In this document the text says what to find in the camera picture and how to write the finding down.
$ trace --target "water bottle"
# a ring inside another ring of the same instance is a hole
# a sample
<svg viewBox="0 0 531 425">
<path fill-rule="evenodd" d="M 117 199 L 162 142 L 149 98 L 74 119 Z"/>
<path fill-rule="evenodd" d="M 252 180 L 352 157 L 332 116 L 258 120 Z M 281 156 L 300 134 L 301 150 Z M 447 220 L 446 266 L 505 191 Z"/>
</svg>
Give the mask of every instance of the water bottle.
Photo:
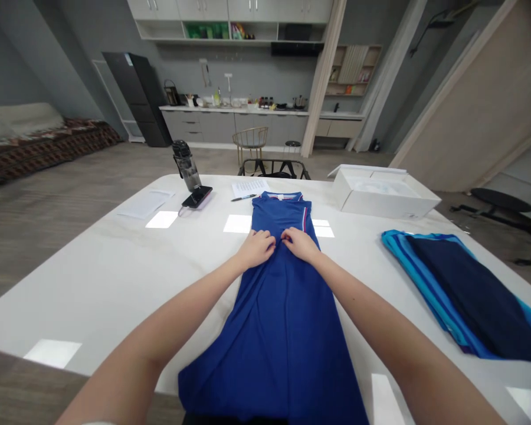
<svg viewBox="0 0 531 425">
<path fill-rule="evenodd" d="M 190 192 L 194 192 L 195 189 L 201 186 L 201 179 L 196 170 L 189 145 L 184 140 L 175 140 L 171 146 L 173 147 L 173 159 L 179 168 L 179 175 L 185 180 L 187 189 Z"/>
</svg>

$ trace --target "white packaging box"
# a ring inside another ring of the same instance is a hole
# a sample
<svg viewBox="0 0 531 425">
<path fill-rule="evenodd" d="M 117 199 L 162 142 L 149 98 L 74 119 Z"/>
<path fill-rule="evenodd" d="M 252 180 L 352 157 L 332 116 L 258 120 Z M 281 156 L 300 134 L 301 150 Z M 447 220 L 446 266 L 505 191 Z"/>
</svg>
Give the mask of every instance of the white packaging box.
<svg viewBox="0 0 531 425">
<path fill-rule="evenodd" d="M 440 201 L 409 174 L 375 167 L 340 168 L 332 185 L 337 207 L 347 213 L 420 220 Z"/>
</svg>

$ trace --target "smartphone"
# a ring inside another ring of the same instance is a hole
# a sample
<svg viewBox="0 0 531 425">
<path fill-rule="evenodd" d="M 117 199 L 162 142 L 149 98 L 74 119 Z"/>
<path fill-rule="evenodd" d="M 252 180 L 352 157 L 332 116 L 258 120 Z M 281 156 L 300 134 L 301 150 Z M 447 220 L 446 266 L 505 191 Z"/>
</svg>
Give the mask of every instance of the smartphone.
<svg viewBox="0 0 531 425">
<path fill-rule="evenodd" d="M 197 208 L 210 192 L 212 192 L 210 186 L 199 186 L 181 205 L 189 208 Z"/>
</svg>

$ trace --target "black refrigerator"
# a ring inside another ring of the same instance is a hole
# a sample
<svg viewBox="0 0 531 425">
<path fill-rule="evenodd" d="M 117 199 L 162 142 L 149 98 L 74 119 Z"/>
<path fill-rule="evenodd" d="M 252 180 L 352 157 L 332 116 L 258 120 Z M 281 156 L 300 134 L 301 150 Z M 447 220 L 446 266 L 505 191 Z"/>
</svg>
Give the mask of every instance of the black refrigerator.
<svg viewBox="0 0 531 425">
<path fill-rule="evenodd" d="M 132 53 L 102 52 L 148 146 L 166 148 L 172 142 L 159 110 L 167 104 L 147 58 Z"/>
</svg>

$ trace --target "hand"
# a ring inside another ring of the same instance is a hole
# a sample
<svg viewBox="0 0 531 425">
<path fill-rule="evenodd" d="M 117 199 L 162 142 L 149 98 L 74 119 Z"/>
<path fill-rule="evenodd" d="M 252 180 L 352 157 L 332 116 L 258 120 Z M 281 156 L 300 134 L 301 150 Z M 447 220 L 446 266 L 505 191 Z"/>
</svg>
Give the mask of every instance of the hand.
<svg viewBox="0 0 531 425">
<path fill-rule="evenodd" d="M 319 248 L 311 237 L 297 228 L 291 227 L 285 229 L 281 234 L 281 241 L 289 248 L 293 255 L 309 264 L 320 254 Z"/>
<path fill-rule="evenodd" d="M 268 260 L 276 248 L 276 239 L 270 235 L 270 231 L 251 230 L 250 234 L 236 253 L 244 270 L 259 266 Z"/>
</svg>

